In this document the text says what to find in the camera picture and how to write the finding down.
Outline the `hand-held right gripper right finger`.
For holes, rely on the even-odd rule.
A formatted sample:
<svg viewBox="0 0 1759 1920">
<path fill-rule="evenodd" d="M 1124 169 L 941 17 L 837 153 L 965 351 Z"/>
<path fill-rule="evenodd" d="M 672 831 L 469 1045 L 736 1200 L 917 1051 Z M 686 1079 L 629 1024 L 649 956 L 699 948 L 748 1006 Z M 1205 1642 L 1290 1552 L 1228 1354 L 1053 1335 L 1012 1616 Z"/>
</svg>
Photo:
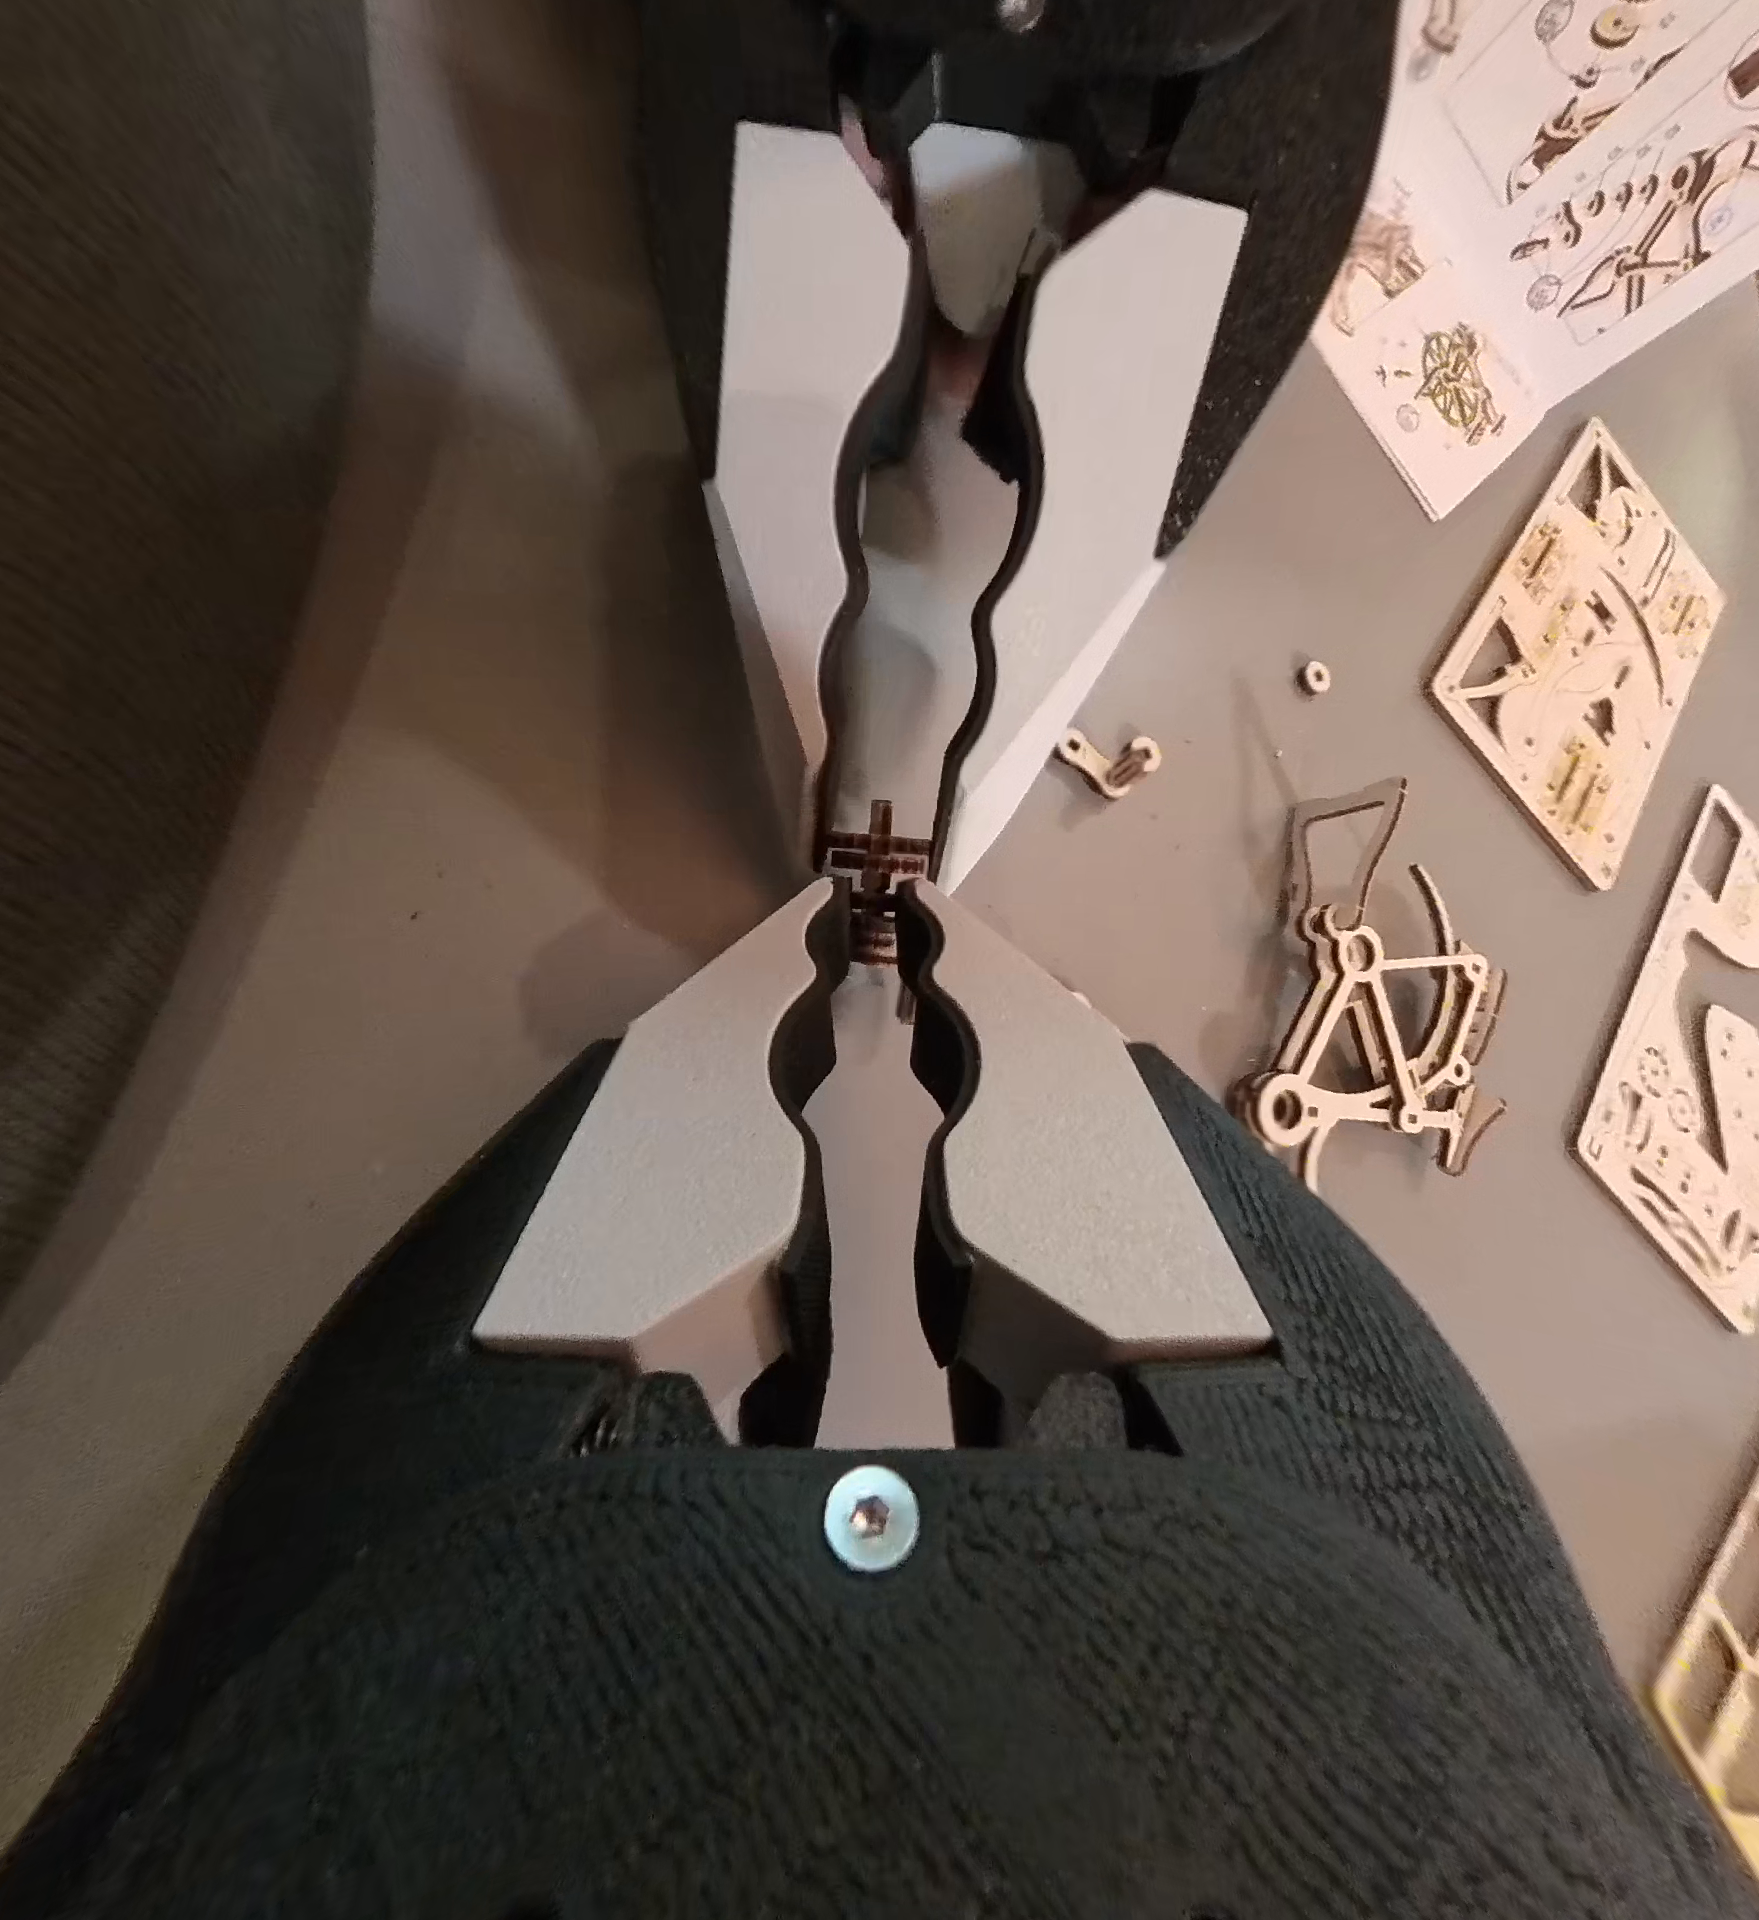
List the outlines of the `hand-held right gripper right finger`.
<svg viewBox="0 0 1759 1920">
<path fill-rule="evenodd" d="M 926 881 L 898 895 L 898 971 L 939 1107 L 914 1282 L 957 1446 L 1012 1444 L 1059 1380 L 1267 1354 L 1123 1029 Z"/>
</svg>

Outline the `assembly instruction booklet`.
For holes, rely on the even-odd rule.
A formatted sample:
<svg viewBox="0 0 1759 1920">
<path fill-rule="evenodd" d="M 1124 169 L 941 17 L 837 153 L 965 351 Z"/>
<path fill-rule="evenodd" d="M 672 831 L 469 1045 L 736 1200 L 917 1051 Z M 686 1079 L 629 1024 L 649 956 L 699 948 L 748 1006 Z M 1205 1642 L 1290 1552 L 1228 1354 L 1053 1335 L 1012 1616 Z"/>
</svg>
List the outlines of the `assembly instruction booklet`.
<svg viewBox="0 0 1759 1920">
<path fill-rule="evenodd" d="M 1431 520 L 1759 272 L 1759 2 L 1404 3 L 1314 340 Z"/>
</svg>

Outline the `wooden model frame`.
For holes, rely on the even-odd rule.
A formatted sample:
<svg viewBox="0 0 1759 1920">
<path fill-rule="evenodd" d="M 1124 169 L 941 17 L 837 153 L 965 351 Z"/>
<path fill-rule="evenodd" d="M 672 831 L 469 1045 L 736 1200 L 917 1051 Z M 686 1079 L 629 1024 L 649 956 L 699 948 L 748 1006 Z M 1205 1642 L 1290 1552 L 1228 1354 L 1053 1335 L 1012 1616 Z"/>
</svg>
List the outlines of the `wooden model frame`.
<svg viewBox="0 0 1759 1920">
<path fill-rule="evenodd" d="M 1271 1065 L 1235 1087 L 1232 1111 L 1312 1192 L 1338 1128 L 1427 1140 L 1439 1170 L 1460 1179 L 1507 1111 L 1481 1079 L 1507 971 L 1460 938 L 1419 861 L 1408 872 L 1428 948 L 1397 954 L 1372 924 L 1372 886 L 1407 803 L 1408 780 L 1388 778 L 1290 815 L 1283 920 L 1310 977 Z"/>
</svg>

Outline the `wooden parts sheet slotted strips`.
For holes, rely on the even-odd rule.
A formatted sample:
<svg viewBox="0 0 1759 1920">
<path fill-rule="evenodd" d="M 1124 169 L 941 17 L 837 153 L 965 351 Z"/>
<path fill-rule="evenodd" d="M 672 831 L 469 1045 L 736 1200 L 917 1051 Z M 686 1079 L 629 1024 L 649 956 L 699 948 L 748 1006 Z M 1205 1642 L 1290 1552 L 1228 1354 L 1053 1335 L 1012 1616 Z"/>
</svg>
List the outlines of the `wooden parts sheet slotted strips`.
<svg viewBox="0 0 1759 1920">
<path fill-rule="evenodd" d="M 1725 611 L 1593 417 L 1431 673 L 1431 701 L 1598 894 L 1620 876 Z"/>
</svg>

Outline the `wooden link piece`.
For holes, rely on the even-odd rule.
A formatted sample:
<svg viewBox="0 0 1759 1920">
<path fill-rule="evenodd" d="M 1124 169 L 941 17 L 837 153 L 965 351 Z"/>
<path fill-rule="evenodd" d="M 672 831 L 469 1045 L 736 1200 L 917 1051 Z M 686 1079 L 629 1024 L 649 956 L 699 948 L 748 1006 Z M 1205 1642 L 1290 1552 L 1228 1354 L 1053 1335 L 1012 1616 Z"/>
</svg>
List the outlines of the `wooden link piece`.
<svg viewBox="0 0 1759 1920">
<path fill-rule="evenodd" d="M 1055 756 L 1108 803 L 1129 796 L 1140 780 L 1155 777 L 1165 760 L 1163 747 L 1149 734 L 1138 734 L 1116 753 L 1106 753 L 1078 728 L 1059 735 Z"/>
</svg>

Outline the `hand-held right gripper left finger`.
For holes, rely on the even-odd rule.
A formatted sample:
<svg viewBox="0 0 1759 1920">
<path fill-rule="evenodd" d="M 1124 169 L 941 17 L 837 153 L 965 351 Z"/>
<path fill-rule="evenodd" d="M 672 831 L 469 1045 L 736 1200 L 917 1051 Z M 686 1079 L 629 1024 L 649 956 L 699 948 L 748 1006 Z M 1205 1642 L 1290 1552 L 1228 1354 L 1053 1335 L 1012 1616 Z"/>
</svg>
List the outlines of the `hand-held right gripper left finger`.
<svg viewBox="0 0 1759 1920">
<path fill-rule="evenodd" d="M 832 1234 L 805 1108 L 837 1063 L 839 886 L 816 879 L 616 1045 L 474 1337 L 692 1377 L 751 1446 L 814 1446 Z"/>
</svg>

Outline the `wooden parts sheet curved cutout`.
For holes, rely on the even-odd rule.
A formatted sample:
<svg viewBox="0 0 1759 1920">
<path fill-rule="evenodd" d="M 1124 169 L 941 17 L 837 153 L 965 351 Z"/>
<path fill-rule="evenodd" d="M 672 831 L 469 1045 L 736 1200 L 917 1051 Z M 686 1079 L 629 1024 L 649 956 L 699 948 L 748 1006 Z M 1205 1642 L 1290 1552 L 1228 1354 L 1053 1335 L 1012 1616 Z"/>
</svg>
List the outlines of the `wooden parts sheet curved cutout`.
<svg viewBox="0 0 1759 1920">
<path fill-rule="evenodd" d="M 1572 1153 L 1731 1327 L 1759 1318 L 1759 829 L 1711 785 Z"/>
</svg>

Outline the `wooden gear axle assembly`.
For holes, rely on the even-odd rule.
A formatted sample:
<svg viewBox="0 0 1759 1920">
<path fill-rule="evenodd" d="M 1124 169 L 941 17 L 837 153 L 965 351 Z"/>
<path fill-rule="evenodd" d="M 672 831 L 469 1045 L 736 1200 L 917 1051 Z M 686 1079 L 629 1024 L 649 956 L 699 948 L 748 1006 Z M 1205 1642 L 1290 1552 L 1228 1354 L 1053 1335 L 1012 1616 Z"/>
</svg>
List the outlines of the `wooden gear axle assembly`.
<svg viewBox="0 0 1759 1920">
<path fill-rule="evenodd" d="M 911 1027 L 914 988 L 898 971 L 898 895 L 907 882 L 932 874 L 935 842 L 902 833 L 893 799 L 872 799 L 858 827 L 822 831 L 820 870 L 845 894 L 845 960 L 849 971 L 893 988 L 893 1014 Z"/>
</svg>

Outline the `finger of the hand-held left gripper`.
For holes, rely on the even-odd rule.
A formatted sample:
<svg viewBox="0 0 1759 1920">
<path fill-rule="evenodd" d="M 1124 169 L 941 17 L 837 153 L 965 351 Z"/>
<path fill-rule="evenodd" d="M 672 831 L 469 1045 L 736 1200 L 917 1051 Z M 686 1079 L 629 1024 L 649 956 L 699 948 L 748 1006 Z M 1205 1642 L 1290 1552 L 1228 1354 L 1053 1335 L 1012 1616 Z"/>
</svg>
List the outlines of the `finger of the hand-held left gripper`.
<svg viewBox="0 0 1759 1920">
<path fill-rule="evenodd" d="M 772 796 L 820 869 L 827 643 L 851 592 L 843 467 L 907 324 L 912 252 L 843 138 L 733 143 L 719 439 L 705 503 Z"/>
<path fill-rule="evenodd" d="M 1144 189 L 1022 309 L 1012 544 L 973 615 L 979 678 L 942 773 L 939 884 L 983 861 L 1167 571 L 1160 537 L 1250 213 Z"/>
</svg>

